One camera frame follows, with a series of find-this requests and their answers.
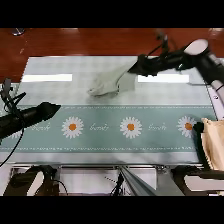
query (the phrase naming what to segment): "table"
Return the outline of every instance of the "table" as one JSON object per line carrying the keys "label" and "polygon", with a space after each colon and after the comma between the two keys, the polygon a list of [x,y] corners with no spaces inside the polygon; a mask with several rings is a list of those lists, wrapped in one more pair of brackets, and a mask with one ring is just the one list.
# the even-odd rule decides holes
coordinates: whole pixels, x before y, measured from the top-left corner
{"label": "table", "polygon": [[[215,119],[215,113],[212,107],[208,91],[203,86],[203,80],[196,71],[190,69],[182,71],[182,74],[188,74],[190,83],[140,83],[135,78],[135,90],[119,93],[116,96],[107,95],[104,97],[93,98],[87,93],[91,81],[99,73],[105,71],[112,71],[119,66],[130,63],[136,60],[136,56],[65,56],[65,57],[31,57],[28,60],[26,69],[23,74],[24,77],[37,75],[57,75],[57,74],[71,74],[71,81],[46,81],[46,82],[24,82],[20,83],[18,94],[26,92],[27,95],[21,100],[21,108],[38,105],[43,101],[49,101],[62,105],[58,116],[53,117],[50,122],[52,129],[61,129],[61,121],[71,116],[74,112],[78,117],[84,116],[85,135],[81,135],[83,140],[65,143],[67,138],[59,137],[59,131],[56,133],[57,137],[53,136],[53,132],[47,133],[49,130],[48,123],[45,125],[38,124],[35,127],[25,131],[24,137],[18,146],[16,152],[10,158],[10,162],[17,163],[57,163],[57,164],[195,164],[199,163],[197,153],[193,146],[193,140],[189,141],[186,137],[181,135],[181,132],[176,128],[176,123],[172,123],[172,119],[176,122],[184,119],[184,114],[191,116],[195,121],[200,121],[201,117],[208,117]],[[161,72],[160,74],[177,74],[173,69]],[[118,130],[119,122],[124,122],[128,117],[126,113],[131,114],[131,118],[139,115],[141,117],[141,124],[143,125],[144,134],[147,129],[147,134],[150,133],[150,141],[144,140],[144,146],[139,147],[142,140],[135,138],[135,143],[132,139],[125,138]],[[112,119],[109,124],[109,130],[112,130],[113,136],[110,140],[108,135],[101,135],[103,138],[97,137],[92,130],[100,126],[101,130],[106,130],[104,124],[92,126],[97,122],[87,121],[86,118],[94,117],[97,121],[105,123],[107,117],[118,118]],[[159,116],[166,118],[166,122],[162,122]],[[166,137],[162,137],[165,141],[164,145],[161,143],[160,136],[162,131],[170,129]],[[6,157],[15,144],[15,139],[4,139],[1,145],[1,158]]]}

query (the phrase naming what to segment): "yellow flower center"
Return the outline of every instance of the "yellow flower center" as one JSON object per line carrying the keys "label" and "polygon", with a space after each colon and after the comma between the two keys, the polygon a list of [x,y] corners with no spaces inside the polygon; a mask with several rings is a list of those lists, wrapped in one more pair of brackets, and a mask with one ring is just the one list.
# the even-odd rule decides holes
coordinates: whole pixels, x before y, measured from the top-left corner
{"label": "yellow flower center", "polygon": [[185,128],[187,129],[187,130],[192,130],[192,124],[190,124],[190,123],[186,123],[185,124]]}
{"label": "yellow flower center", "polygon": [[135,129],[135,126],[133,124],[128,124],[128,130],[133,131]]}
{"label": "yellow flower center", "polygon": [[76,129],[76,124],[70,124],[70,125],[69,125],[69,129],[70,129],[71,131],[74,131],[74,130]]}

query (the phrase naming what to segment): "white daisy print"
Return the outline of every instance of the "white daisy print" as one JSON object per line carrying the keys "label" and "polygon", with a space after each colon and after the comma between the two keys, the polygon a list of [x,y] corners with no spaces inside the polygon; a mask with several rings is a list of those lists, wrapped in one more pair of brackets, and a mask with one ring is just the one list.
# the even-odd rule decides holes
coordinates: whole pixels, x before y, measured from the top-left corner
{"label": "white daisy print", "polygon": [[84,125],[82,120],[78,117],[69,117],[63,122],[62,127],[62,131],[64,132],[63,135],[65,135],[66,138],[70,137],[71,139],[82,134],[81,131],[83,130]]}
{"label": "white daisy print", "polygon": [[17,131],[16,133],[13,133],[8,138],[12,138],[12,139],[19,138],[21,134],[22,134],[22,130],[21,131]]}
{"label": "white daisy print", "polygon": [[194,118],[185,116],[179,119],[177,127],[179,128],[178,130],[182,132],[182,135],[184,135],[186,138],[191,138],[192,129],[196,123],[197,122],[194,120]]}
{"label": "white daisy print", "polygon": [[138,119],[135,119],[134,117],[126,117],[123,119],[120,125],[121,129],[120,131],[123,131],[123,135],[126,136],[126,138],[135,138],[136,136],[139,136],[141,134],[142,125]]}

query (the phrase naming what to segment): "wooden floor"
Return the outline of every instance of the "wooden floor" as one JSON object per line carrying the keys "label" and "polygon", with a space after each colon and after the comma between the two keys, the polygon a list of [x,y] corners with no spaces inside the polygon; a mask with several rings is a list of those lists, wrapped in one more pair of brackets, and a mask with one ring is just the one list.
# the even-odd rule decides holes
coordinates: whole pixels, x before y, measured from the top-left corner
{"label": "wooden floor", "polygon": [[[10,77],[19,82],[30,56],[139,55],[160,42],[155,28],[27,28],[21,36],[11,29],[0,29],[0,82]],[[224,57],[222,28],[162,29],[176,46],[198,38],[209,40],[217,57]]]}

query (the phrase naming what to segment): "crumpled cloth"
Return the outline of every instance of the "crumpled cloth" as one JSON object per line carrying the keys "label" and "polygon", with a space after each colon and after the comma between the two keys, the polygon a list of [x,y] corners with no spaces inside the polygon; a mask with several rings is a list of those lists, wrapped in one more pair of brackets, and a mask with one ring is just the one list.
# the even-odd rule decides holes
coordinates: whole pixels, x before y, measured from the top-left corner
{"label": "crumpled cloth", "polygon": [[129,62],[112,71],[99,74],[92,82],[88,94],[91,96],[100,96],[106,93],[116,93],[135,88],[135,74],[127,71],[136,63],[137,60]]}
{"label": "crumpled cloth", "polygon": [[213,170],[224,171],[224,121],[211,121],[202,118],[204,131],[201,134],[202,146]]}

